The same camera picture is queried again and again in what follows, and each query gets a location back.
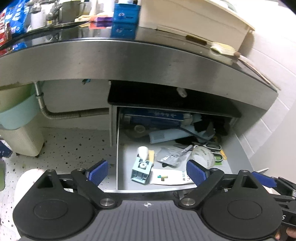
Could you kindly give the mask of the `black glossy front drawer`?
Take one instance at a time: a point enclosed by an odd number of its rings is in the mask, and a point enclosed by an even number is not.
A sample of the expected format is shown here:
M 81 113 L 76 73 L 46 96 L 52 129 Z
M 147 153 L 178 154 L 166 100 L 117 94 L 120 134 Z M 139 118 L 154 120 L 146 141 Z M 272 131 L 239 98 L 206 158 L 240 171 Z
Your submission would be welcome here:
M 168 141 L 157 144 L 150 144 L 147 137 L 133 139 L 126 135 L 125 129 L 121 127 L 121 113 L 123 109 L 116 106 L 112 108 L 112 143 L 116 146 L 116 189 L 115 193 L 153 193 L 165 191 L 178 191 L 195 188 L 193 183 L 181 182 L 180 174 L 186 173 L 186 161 L 182 161 L 177 167 L 162 167 L 160 162 L 154 161 L 151 173 L 145 184 L 141 184 L 131 180 L 132 167 L 136 159 L 137 149 L 140 146 L 146 146 L 150 150 L 158 153 L 161 148 L 169 148 L 174 151 L 181 151 L 182 148 L 177 147 L 175 141 Z M 239 170 L 253 171 L 250 161 L 241 146 L 237 135 L 230 131 L 228 136 L 222 138 L 222 150 L 226 154 L 227 159 L 222 161 L 215 167 L 222 170 L 226 174 L 237 174 Z M 176 185 L 156 184 L 152 177 L 155 174 L 168 173 L 173 174 L 177 180 Z

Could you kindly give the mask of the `black upper drawer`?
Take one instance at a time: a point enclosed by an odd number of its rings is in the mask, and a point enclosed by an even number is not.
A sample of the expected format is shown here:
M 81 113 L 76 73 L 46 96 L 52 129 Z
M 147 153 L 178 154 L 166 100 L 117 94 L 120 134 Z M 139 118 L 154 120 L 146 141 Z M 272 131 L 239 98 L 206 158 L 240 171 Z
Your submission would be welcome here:
M 240 118 L 234 103 L 221 97 L 196 90 L 186 90 L 180 96 L 177 87 L 160 84 L 112 80 L 108 103 L 117 106 L 179 110 L 194 113 Z

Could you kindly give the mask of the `clear packing tape roll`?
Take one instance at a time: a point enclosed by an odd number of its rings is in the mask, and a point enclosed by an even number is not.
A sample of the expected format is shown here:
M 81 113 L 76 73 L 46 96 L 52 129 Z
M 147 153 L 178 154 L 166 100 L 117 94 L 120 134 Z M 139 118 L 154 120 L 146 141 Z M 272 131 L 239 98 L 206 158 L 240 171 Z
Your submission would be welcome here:
M 207 169 L 213 168 L 215 166 L 215 158 L 213 153 L 208 148 L 203 146 L 195 145 L 193 147 L 191 159 Z

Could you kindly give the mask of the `silver foil packet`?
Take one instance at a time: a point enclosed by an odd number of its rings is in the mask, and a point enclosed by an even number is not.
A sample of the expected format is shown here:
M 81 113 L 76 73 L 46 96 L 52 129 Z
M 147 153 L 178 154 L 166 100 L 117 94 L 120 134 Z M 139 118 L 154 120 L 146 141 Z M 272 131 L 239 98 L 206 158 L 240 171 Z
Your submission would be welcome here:
M 165 164 L 166 166 L 177 168 L 182 162 L 187 160 L 188 154 L 190 151 L 192 151 L 192 149 L 192 145 L 189 145 L 184 149 L 180 148 L 178 150 L 163 147 L 156 154 L 156 161 L 161 164 Z

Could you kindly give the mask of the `white card with cross logo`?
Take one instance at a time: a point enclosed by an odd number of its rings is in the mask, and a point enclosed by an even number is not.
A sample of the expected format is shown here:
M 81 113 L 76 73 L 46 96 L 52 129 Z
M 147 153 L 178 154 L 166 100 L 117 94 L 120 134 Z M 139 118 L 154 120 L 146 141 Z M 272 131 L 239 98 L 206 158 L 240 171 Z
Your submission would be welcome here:
M 152 169 L 149 175 L 149 183 L 154 185 L 176 186 L 193 184 L 194 182 L 187 175 L 186 171 Z

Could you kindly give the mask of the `light blue plastic block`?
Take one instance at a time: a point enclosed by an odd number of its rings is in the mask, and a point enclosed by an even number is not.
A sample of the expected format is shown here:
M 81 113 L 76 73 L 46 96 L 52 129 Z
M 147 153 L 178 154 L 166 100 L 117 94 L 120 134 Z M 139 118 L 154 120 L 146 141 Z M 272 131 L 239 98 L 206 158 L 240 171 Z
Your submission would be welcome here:
M 145 184 L 149 178 L 152 166 L 153 162 L 149 160 L 144 161 L 137 156 L 132 167 L 131 180 L 140 184 Z

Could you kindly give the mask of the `yellow eraser block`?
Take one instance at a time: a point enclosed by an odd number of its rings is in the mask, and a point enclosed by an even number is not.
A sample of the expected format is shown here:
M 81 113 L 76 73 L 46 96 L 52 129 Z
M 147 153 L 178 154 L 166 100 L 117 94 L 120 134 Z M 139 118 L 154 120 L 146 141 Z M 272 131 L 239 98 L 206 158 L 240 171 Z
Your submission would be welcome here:
M 151 162 L 152 165 L 154 165 L 154 150 L 148 151 L 148 160 Z

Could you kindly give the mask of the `white small bottle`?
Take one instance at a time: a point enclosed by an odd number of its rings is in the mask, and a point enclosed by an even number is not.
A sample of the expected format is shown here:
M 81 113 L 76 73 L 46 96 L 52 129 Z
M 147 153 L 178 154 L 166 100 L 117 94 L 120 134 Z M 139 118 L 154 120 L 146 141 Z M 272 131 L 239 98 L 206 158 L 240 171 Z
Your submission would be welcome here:
M 146 146 L 140 146 L 137 149 L 137 156 L 142 159 L 143 161 L 146 161 L 148 159 L 149 155 L 149 149 Z

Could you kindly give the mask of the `dark blue long box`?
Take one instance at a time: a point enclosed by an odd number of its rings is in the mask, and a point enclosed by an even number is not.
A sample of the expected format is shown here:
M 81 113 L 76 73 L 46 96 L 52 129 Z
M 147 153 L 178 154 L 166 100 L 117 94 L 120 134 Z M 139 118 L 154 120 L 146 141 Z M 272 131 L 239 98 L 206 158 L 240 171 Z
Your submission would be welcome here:
M 124 109 L 121 112 L 121 119 L 128 124 L 151 128 L 189 126 L 193 120 L 190 113 L 146 108 Z

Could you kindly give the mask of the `white slatted plastic bin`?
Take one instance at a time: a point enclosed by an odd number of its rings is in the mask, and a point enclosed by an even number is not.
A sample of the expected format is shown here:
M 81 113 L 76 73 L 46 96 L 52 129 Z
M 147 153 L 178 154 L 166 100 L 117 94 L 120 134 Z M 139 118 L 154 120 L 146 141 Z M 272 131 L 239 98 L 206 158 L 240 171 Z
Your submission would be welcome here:
M 1 137 L 8 143 L 13 152 L 31 157 L 38 156 L 45 143 L 36 118 L 15 130 L 1 129 Z

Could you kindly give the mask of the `mint green plastic basin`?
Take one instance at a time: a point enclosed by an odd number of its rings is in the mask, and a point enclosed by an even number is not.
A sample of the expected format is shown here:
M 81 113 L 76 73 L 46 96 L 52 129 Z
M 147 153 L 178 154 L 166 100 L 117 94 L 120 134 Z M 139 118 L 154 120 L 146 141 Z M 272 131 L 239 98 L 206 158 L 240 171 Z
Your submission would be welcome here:
M 28 124 L 38 113 L 39 104 L 35 95 L 1 113 L 1 130 L 16 130 Z

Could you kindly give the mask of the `pastry brush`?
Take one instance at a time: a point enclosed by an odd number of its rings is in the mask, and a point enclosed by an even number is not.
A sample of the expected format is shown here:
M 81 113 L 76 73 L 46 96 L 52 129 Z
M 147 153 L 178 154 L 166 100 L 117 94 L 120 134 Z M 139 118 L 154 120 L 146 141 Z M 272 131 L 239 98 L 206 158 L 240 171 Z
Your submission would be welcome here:
M 256 66 L 255 64 L 249 60 L 247 57 L 243 56 L 240 52 L 236 51 L 233 47 L 218 43 L 218 42 L 211 42 L 210 48 L 216 52 L 218 52 L 221 55 L 224 56 L 231 56 L 238 59 L 240 62 L 245 64 L 247 67 L 249 67 L 254 73 L 259 75 L 267 84 L 272 85 L 273 87 L 277 87 L 272 81 L 270 81 Z

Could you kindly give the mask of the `cream countertop appliance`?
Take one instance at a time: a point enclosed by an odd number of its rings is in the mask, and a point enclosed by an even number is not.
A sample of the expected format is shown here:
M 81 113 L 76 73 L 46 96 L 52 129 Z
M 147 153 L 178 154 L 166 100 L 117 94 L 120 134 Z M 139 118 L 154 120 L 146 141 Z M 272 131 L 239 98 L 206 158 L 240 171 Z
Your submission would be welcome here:
M 141 1 L 139 26 L 229 45 L 238 50 L 255 28 L 217 1 Z

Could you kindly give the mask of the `blue carton on counter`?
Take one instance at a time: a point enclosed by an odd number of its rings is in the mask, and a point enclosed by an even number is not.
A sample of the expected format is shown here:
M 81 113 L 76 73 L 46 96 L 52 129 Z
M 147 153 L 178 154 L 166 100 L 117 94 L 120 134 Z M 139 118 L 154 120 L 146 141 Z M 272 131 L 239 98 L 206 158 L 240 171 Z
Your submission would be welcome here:
M 115 23 L 138 24 L 141 6 L 137 4 L 115 4 L 113 21 Z

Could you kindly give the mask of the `blue snack package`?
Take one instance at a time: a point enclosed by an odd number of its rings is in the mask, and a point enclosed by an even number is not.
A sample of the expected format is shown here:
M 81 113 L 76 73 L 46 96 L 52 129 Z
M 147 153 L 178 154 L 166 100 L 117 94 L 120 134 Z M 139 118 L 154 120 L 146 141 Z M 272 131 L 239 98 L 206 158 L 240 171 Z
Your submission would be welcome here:
M 27 32 L 26 19 L 29 13 L 29 1 L 12 1 L 1 12 L 1 45 L 7 42 L 6 29 L 10 26 L 11 37 L 17 37 Z

